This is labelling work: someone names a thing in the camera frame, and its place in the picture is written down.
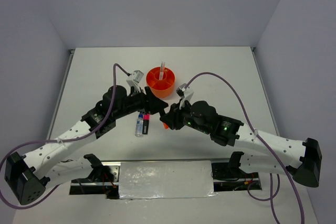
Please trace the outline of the black pink highlighter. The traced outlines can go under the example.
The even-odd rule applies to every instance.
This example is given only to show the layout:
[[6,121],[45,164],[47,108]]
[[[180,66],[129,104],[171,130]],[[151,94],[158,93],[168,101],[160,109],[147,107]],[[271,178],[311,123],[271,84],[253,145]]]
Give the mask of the black pink highlighter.
[[143,114],[143,129],[142,129],[142,134],[143,135],[148,134],[149,121],[150,121],[150,115],[149,114]]

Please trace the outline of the blue white glue bottle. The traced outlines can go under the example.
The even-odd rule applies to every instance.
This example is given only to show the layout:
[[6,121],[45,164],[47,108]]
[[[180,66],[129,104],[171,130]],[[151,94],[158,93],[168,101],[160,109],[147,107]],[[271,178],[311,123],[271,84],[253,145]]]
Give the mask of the blue white glue bottle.
[[140,113],[138,115],[137,121],[136,121],[136,126],[135,126],[135,136],[136,137],[141,137],[143,134],[143,114]]

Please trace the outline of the orange thin pen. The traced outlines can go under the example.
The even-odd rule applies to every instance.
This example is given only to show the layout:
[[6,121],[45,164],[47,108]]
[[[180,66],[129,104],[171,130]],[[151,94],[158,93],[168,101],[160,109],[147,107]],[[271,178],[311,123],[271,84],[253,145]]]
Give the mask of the orange thin pen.
[[165,62],[161,62],[161,67],[160,67],[160,80],[163,80],[164,78],[164,69],[165,69]]

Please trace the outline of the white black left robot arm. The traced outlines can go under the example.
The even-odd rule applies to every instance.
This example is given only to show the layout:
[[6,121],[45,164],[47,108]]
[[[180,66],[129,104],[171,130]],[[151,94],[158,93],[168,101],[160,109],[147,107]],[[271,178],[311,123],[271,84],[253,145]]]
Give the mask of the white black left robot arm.
[[34,151],[20,155],[13,149],[1,162],[5,166],[5,181],[19,202],[19,209],[35,206],[36,200],[48,190],[69,180],[88,178],[98,181],[112,174],[93,154],[79,159],[66,159],[81,147],[96,141],[116,126],[116,120],[134,112],[163,113],[168,104],[157,98],[149,87],[128,94],[126,88],[112,86],[95,107],[54,140],[46,140]]

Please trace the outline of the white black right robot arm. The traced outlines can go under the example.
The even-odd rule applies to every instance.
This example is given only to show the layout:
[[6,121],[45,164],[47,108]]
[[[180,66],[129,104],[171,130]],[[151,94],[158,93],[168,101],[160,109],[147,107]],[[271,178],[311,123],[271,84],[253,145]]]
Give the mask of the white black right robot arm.
[[188,126],[218,145],[233,147],[228,164],[233,177],[256,172],[290,174],[298,184],[319,186],[322,154],[315,139],[291,140],[252,130],[240,120],[219,115],[205,101],[186,102],[183,107],[174,103],[168,113],[160,114],[160,121],[172,130]]

